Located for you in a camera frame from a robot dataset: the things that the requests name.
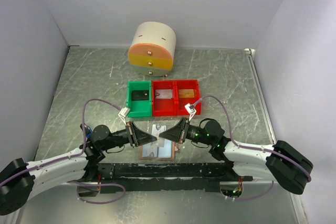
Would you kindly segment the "tan leather card holder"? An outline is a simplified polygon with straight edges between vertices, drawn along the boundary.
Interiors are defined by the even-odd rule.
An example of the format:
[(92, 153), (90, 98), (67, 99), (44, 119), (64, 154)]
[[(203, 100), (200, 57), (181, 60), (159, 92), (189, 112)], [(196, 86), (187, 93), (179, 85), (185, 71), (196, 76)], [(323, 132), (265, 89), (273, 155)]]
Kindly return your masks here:
[(175, 143), (169, 140), (157, 141), (141, 146), (140, 159), (171, 161), (175, 159)]

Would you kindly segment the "silver card with crest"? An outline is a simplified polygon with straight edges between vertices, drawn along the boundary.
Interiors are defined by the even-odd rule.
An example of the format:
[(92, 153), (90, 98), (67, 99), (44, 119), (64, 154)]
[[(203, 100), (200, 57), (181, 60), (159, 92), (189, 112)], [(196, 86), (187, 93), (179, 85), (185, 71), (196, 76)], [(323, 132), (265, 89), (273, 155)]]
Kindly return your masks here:
[(152, 135), (157, 138), (157, 141), (155, 144), (157, 147), (163, 147), (165, 139), (161, 138), (159, 135), (160, 133), (166, 131), (166, 125), (158, 125), (158, 124), (153, 124), (152, 126)]

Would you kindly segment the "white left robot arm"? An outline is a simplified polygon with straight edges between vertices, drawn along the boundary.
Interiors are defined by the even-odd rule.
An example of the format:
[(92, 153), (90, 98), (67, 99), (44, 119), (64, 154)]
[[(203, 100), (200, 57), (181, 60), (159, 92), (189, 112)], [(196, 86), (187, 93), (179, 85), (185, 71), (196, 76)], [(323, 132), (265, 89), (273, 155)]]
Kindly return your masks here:
[(36, 195), (60, 184), (73, 180), (93, 181), (98, 175), (98, 163), (110, 149), (126, 145), (138, 147), (157, 140), (133, 122), (127, 122), (123, 130), (114, 133), (106, 125), (84, 128), (86, 141), (78, 148), (40, 161), (25, 162), (17, 158), (1, 171), (2, 216), (15, 212)]

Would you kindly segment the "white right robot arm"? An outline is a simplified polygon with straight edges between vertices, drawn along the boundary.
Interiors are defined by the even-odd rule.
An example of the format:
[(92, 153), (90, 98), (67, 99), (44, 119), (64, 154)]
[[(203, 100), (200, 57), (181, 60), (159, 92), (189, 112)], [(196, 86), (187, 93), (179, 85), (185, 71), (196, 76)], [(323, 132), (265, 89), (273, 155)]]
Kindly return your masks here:
[(193, 126), (187, 118), (159, 136), (183, 144), (185, 140), (210, 146), (209, 153), (223, 167), (223, 176), (230, 181), (250, 176), (277, 182), (283, 189), (301, 195), (311, 181), (313, 164), (285, 141), (273, 145), (233, 142), (214, 119), (204, 119), (204, 126)]

